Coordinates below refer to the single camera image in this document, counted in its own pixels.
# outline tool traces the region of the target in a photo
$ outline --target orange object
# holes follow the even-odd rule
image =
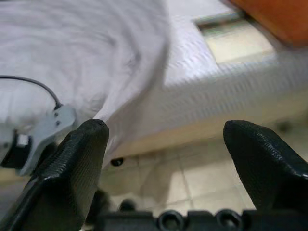
[[[230,0],[278,38],[308,45],[308,0]]]

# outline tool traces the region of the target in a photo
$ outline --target floor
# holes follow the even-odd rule
[[[307,128],[295,126],[280,136],[308,161]],[[114,208],[130,198],[155,216],[166,209],[185,215],[190,209],[254,208],[222,139],[127,158],[102,172],[100,187]]]

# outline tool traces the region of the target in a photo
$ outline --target bed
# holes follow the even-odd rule
[[[156,0],[0,5],[2,74],[45,83],[76,109],[79,123],[104,120],[110,139],[103,166],[218,136],[228,119],[268,123],[306,109],[306,48],[217,64],[195,19],[241,15],[219,0],[192,7],[204,9],[204,17],[171,0],[167,7]],[[34,86],[6,81],[0,92],[0,122],[20,129],[52,110]]]

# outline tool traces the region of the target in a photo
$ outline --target black cable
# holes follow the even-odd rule
[[[29,83],[39,85],[40,87],[44,88],[51,95],[51,97],[53,98],[53,100],[56,104],[55,109],[62,107],[62,104],[60,103],[60,101],[59,101],[58,97],[55,95],[55,93],[53,93],[53,91],[49,87],[47,87],[45,84],[43,84],[41,82],[38,82],[38,81],[33,80],[33,79],[24,78],[24,77],[17,77],[17,76],[1,76],[0,75],[0,79],[14,79],[14,80],[20,80],[20,81],[25,81],[25,82],[29,82]]]

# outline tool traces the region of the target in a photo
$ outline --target tiled floor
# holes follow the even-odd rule
[[[308,161],[308,129],[293,128],[281,137]],[[115,207],[126,198],[139,209],[190,209],[213,213],[222,208],[254,208],[223,140],[212,140],[159,153],[127,158],[121,167],[102,172],[101,187]]]

